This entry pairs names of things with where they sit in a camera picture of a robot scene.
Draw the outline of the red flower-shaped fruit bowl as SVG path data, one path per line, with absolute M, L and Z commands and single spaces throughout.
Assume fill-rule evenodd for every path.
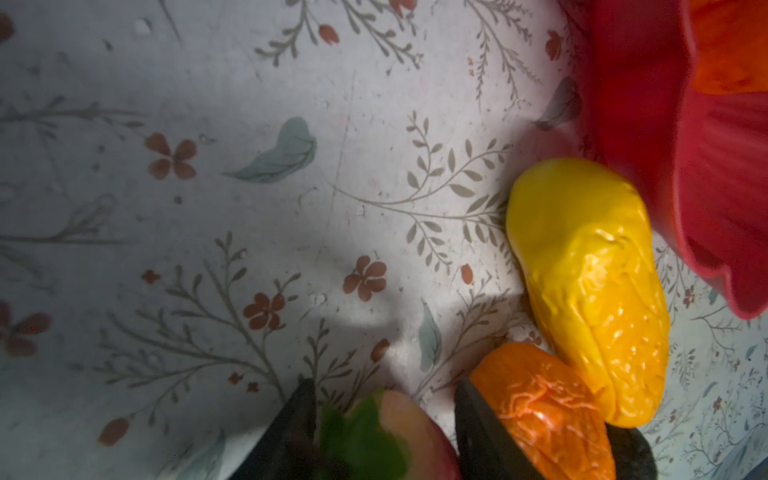
M 767 308 L 767 96 L 697 89 L 687 1 L 598 1 L 592 14 L 602 161 L 640 192 L 654 229 L 751 320 Z

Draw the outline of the dark fake avocado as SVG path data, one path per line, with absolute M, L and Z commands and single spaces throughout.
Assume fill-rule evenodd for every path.
M 637 428 L 606 425 L 617 480 L 657 480 L 658 469 L 648 441 Z

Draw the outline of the yellow fake corn cob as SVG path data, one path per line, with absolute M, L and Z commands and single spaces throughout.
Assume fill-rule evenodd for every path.
M 551 348 L 607 423 L 649 423 L 665 390 L 670 317 L 636 188 L 594 161 L 544 160 L 515 180 L 506 228 Z

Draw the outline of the small orange fake tangerine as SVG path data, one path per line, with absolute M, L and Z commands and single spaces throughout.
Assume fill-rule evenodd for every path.
M 571 367 L 526 343 L 491 351 L 470 380 L 546 479 L 615 479 L 595 397 Z

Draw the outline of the red green fake apple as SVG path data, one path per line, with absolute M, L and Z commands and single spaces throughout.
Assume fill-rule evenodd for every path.
M 345 413 L 322 409 L 319 450 L 351 479 L 460 479 L 458 456 L 440 426 L 409 396 L 378 389 Z

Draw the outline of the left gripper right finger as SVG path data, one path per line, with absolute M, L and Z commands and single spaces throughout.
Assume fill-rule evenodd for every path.
M 469 379 L 457 384 L 454 403 L 463 479 L 544 480 Z

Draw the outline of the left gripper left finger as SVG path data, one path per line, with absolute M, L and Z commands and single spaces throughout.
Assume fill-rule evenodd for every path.
M 230 479 L 312 479 L 317 472 L 335 479 L 336 461 L 313 443 L 316 422 L 314 382 L 305 379 Z

